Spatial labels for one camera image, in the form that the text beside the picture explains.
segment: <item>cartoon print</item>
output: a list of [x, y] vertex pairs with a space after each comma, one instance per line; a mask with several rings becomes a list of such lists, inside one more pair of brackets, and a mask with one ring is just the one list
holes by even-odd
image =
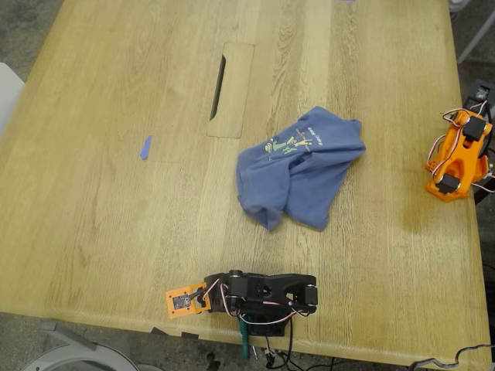
[[288, 153], [290, 153], [292, 151], [297, 151], [297, 147], [299, 147], [300, 145], [305, 145], [305, 146], [311, 145], [312, 139], [304, 138], [304, 135], [302, 135], [304, 133], [301, 133], [299, 131], [298, 131], [298, 134], [302, 137], [301, 141], [297, 141], [297, 139], [295, 139], [293, 136], [291, 136], [287, 141], [283, 141], [281, 143], [278, 143], [277, 141], [274, 141], [272, 138], [270, 140], [270, 142], [268, 142], [265, 145], [265, 151], [268, 153], [272, 153], [274, 151], [282, 149], [282, 153], [284, 155], [287, 155]]

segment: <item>black cable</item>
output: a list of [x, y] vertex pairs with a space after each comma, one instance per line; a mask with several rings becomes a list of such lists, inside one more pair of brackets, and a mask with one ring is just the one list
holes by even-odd
[[198, 291], [196, 291], [196, 292], [192, 293], [191, 295], [189, 295], [189, 299], [194, 299], [196, 296], [200, 296], [206, 290], [208, 290], [208, 287], [199, 289]]
[[288, 337], [288, 351], [287, 351], [287, 359], [284, 360], [284, 362], [279, 365], [279, 366], [270, 366], [270, 365], [266, 365], [266, 368], [267, 369], [281, 369], [282, 367], [286, 367], [287, 366], [287, 363], [288, 361], [291, 359], [291, 352], [292, 352], [292, 316], [288, 318], [288, 321], [291, 325], [290, 327], [290, 335]]
[[308, 317], [309, 316], [309, 312], [304, 313], [303, 311], [296, 311], [294, 308], [292, 310], [299, 313], [302, 317]]
[[414, 371], [416, 369], [416, 367], [423, 367], [425, 365], [428, 365], [429, 363], [434, 363], [442, 369], [451, 369], [451, 368], [459, 365], [459, 356], [465, 350], [474, 350], [474, 349], [478, 349], [478, 348], [494, 348], [494, 347], [495, 347], [495, 344], [478, 344], [475, 346], [467, 346], [466, 348], [462, 348], [462, 349], [457, 351], [456, 356], [454, 357], [454, 360], [455, 360], [454, 363], [441, 363], [440, 361], [437, 360], [437, 358], [428, 358], [428, 359], [423, 359], [422, 361], [416, 361], [416, 362], [411, 363], [408, 371]]
[[[279, 352], [278, 353], [281, 358], [285, 361], [285, 358], [284, 357], [287, 357], [287, 353], [284, 353], [284, 352]], [[288, 362], [291, 363], [293, 366], [297, 367], [300, 371], [305, 371], [303, 368], [301, 368], [299, 365], [295, 364], [290, 358], [288, 358]]]
[[311, 369], [315, 369], [316, 367], [330, 367], [330, 371], [333, 369], [334, 366], [341, 365], [343, 363], [351, 363], [351, 362], [359, 362], [355, 359], [346, 359], [345, 361], [340, 361], [340, 362], [335, 362], [335, 363], [330, 363], [329, 365], [314, 365], [306, 369], [306, 371], [310, 371]]

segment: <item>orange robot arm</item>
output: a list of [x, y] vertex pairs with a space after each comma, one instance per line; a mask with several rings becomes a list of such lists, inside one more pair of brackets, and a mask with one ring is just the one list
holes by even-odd
[[466, 109], [458, 110], [448, 120], [449, 129], [439, 152], [425, 163], [432, 173], [426, 190], [445, 201], [467, 197], [471, 183], [488, 173], [488, 157], [478, 156], [492, 130], [492, 124]]

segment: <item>white wire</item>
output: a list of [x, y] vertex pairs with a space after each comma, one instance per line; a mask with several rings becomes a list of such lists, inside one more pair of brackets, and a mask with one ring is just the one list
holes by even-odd
[[249, 325], [273, 325], [275, 323], [279, 323], [279, 322], [283, 322], [283, 321], [286, 321], [287, 319], [291, 318], [293, 315], [295, 315], [297, 313], [297, 311], [293, 311], [290, 315], [287, 315], [286, 317], [282, 318], [282, 319], [279, 319], [277, 321], [273, 321], [273, 322], [259, 322], [259, 323], [256, 323], [256, 322], [248, 322], [246, 321], [243, 317], [245, 315], [242, 315], [240, 316], [239, 318], [242, 319], [244, 322], [248, 323]]
[[306, 318], [306, 317], [307, 317], [307, 315], [302, 315], [302, 314], [301, 314], [301, 312], [296, 311], [294, 308], [293, 308], [292, 310], [293, 310], [296, 314], [300, 315], [301, 317], [304, 317], [304, 318]]
[[469, 116], [471, 116], [471, 115], [469, 114], [469, 111], [468, 111], [467, 109], [465, 109], [465, 108], [454, 108], [453, 110], [446, 111], [446, 112], [442, 115], [442, 118], [443, 118], [444, 120], [446, 120], [446, 121], [450, 122], [452, 125], [454, 125], [454, 126], [456, 126], [456, 127], [460, 128], [460, 127], [461, 127], [461, 125], [457, 124], [457, 123], [456, 123], [456, 122], [455, 122], [452, 118], [450, 118], [450, 117], [446, 117], [446, 115], [447, 115], [447, 114], [453, 114], [454, 112], [458, 112], [458, 111], [464, 111], [464, 112], [466, 112]]
[[483, 109], [484, 109], [485, 104], [487, 103], [487, 101], [488, 101], [488, 100], [485, 100], [485, 101], [483, 102], [483, 104], [482, 104], [482, 105], [481, 105], [481, 107], [480, 107], [480, 110], [478, 111], [478, 114], [481, 114], [481, 112], [483, 112]]
[[428, 161], [426, 162], [427, 164], [429, 164], [430, 159], [432, 158], [432, 154], [433, 154], [433, 151], [435, 150], [436, 144], [439, 142], [440, 139], [445, 138], [445, 137], [446, 137], [446, 134], [440, 135], [438, 138], [436, 138], [435, 143], [433, 143], [432, 149], [430, 149], [430, 153], [428, 153]]
[[488, 189], [483, 187], [482, 185], [476, 184], [476, 183], [471, 183], [472, 186], [481, 188], [483, 191], [487, 191], [488, 193], [495, 193], [495, 189]]
[[227, 312], [227, 314], [230, 316], [230, 317], [237, 317], [239, 315], [239, 313], [241, 313], [241, 311], [236, 311], [235, 312], [235, 315], [232, 315], [230, 312], [229, 312], [229, 309], [227, 308], [227, 302], [225, 300], [225, 293], [224, 293], [224, 287], [228, 288], [228, 286], [226, 284], [221, 284], [220, 285], [220, 292], [222, 293], [222, 301], [224, 302], [224, 308], [225, 308], [225, 311]]
[[457, 135], [456, 135], [456, 141], [454, 141], [454, 144], [452, 145], [452, 148], [450, 149], [450, 153], [449, 155], [447, 156], [447, 158], [443, 161], [441, 161], [432, 171], [432, 179], [435, 178], [435, 173], [437, 172], [437, 170], [440, 168], [440, 166], [442, 166], [443, 164], [446, 163], [447, 160], [450, 159], [450, 156], [452, 156], [452, 153], [454, 153], [454, 150], [456, 149], [457, 147], [457, 142], [459, 141], [459, 136], [461, 134], [461, 130], [458, 129], [457, 130]]
[[205, 292], [203, 294], [203, 300], [204, 298], [208, 295], [208, 293], [210, 292], [210, 290], [218, 283], [218, 281], [220, 280], [220, 277], [217, 278], [217, 280], [215, 282], [212, 283], [212, 285], [210, 286], [210, 288], [208, 288], [207, 292]]
[[480, 104], [483, 104], [483, 102], [477, 103], [477, 104], [471, 106], [469, 109], [472, 110], [474, 107], [478, 107]]

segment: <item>wooden table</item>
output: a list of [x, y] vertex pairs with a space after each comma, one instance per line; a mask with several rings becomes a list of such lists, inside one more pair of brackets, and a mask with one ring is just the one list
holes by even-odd
[[[295, 350], [451, 362], [490, 341], [473, 201], [423, 189], [459, 102], [443, 1], [66, 0], [0, 142], [0, 310], [240, 342], [225, 314], [168, 319], [163, 291], [313, 274]], [[268, 232], [237, 203], [237, 153], [315, 105], [360, 119], [367, 150], [323, 232]]]

